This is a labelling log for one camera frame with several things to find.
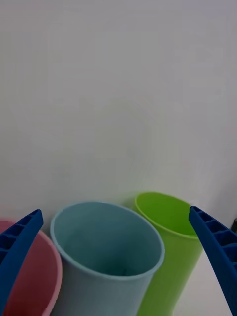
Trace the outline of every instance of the cup rim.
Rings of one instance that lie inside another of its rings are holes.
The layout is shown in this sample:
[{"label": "cup rim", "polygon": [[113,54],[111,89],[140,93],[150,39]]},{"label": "cup rim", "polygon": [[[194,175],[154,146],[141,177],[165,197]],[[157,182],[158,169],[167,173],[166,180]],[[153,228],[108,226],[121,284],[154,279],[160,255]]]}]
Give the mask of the cup rim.
[{"label": "cup rim", "polygon": [[[158,241],[160,243],[160,249],[161,249],[160,257],[159,257],[158,262],[154,265],[154,267],[152,267],[151,269],[147,270],[144,273],[141,273],[141,274],[138,274],[138,275],[135,275],[135,276],[113,276],[113,275],[107,275],[107,274],[104,274],[104,273],[101,273],[101,272],[97,272],[97,271],[95,271],[93,269],[87,268],[86,266],[82,265],[81,263],[79,263],[76,260],[74,260],[71,256],[69,256],[64,251],[64,249],[61,247],[61,245],[57,241],[57,238],[56,238],[55,233],[54,233],[55,222],[56,222],[57,218],[64,212],[65,209],[67,209],[69,207],[72,207],[72,206],[82,205],[82,204],[87,204],[87,203],[97,203],[97,204],[106,204],[106,205],[111,205],[111,206],[117,206],[117,207],[120,207],[120,208],[132,213],[134,216],[137,216],[142,221],[146,222],[146,224],[149,225],[150,228],[156,233]],[[162,265],[162,263],[164,261],[164,252],[165,252],[165,250],[164,250],[164,243],[163,243],[163,240],[162,240],[159,232],[152,226],[152,224],[149,223],[146,219],[144,219],[141,215],[139,215],[136,212],[130,210],[129,208],[126,208],[126,207],[120,206],[120,205],[116,205],[116,204],[113,204],[113,203],[107,203],[107,202],[101,202],[101,201],[84,201],[84,202],[80,202],[80,203],[69,205],[69,206],[65,207],[63,210],[59,211],[54,216],[54,218],[52,219],[51,225],[50,225],[50,234],[51,234],[51,238],[52,238],[54,244],[56,245],[58,251],[60,252],[61,256],[69,264],[71,264],[72,266],[74,266],[77,269],[82,270],[84,273],[86,273],[87,275],[90,275],[90,276],[100,277],[100,278],[107,279],[107,280],[116,280],[116,281],[137,280],[137,279],[140,279],[140,278],[143,278],[143,277],[146,277],[146,276],[154,274],[158,270],[158,268]]]},{"label": "cup rim", "polygon": [[178,233],[178,232],[176,232],[176,231],[174,231],[174,230],[171,230],[171,229],[169,229],[169,228],[167,228],[167,227],[165,227],[165,226],[163,226],[163,225],[161,225],[161,224],[155,222],[152,218],[150,218],[149,216],[147,216],[147,215],[141,210],[141,208],[138,206],[138,201],[137,201],[137,199],[138,199],[140,196],[142,196],[142,195],[144,195],[144,194],[147,194],[147,193],[162,194],[162,195],[164,195],[164,196],[166,196],[166,197],[175,198],[175,199],[178,199],[178,200],[180,200],[180,201],[182,201],[182,202],[184,202],[184,203],[187,203],[187,202],[183,201],[183,200],[180,199],[180,198],[174,197],[174,196],[169,195],[169,194],[161,193],[161,192],[156,192],[156,191],[141,192],[141,193],[139,193],[139,194],[136,196],[136,198],[135,198],[135,206],[136,206],[136,208],[139,210],[139,212],[142,214],[142,216],[144,216],[144,217],[146,218],[146,220],[148,220],[149,222],[151,222],[155,227],[158,227],[158,228],[160,228],[160,229],[163,229],[164,231],[166,231],[166,232],[168,232],[168,233],[170,233],[170,234],[172,234],[172,235],[176,235],[176,236],[178,236],[178,237],[185,238],[185,239],[199,240],[198,237],[197,237],[197,235],[194,236],[194,235],[186,235],[186,234]]}]

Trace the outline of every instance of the white wall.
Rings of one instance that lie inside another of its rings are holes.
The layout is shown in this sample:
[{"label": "white wall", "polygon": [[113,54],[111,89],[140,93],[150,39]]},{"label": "white wall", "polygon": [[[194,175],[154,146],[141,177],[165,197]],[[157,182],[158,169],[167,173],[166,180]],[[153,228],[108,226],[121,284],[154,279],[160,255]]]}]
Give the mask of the white wall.
[{"label": "white wall", "polygon": [[0,215],[41,208],[49,222],[80,200],[159,190],[230,225],[236,10],[235,0],[2,0]]}]

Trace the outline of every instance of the cup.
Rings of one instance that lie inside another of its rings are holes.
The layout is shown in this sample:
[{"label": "cup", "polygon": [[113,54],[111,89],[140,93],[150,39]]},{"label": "cup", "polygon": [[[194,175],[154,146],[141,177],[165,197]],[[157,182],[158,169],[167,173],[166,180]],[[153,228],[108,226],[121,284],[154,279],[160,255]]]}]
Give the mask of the cup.
[{"label": "cup", "polygon": [[[0,233],[14,222],[0,220]],[[49,316],[63,278],[62,259],[42,231],[34,239],[8,297],[3,316]]]},{"label": "cup", "polygon": [[150,223],[124,207],[84,202],[58,213],[50,230],[64,258],[55,315],[137,315],[164,258]]},{"label": "cup", "polygon": [[135,211],[146,218],[165,246],[165,259],[156,272],[138,316],[171,316],[187,280],[200,257],[202,246],[189,223],[188,203],[157,192],[141,193]]}]

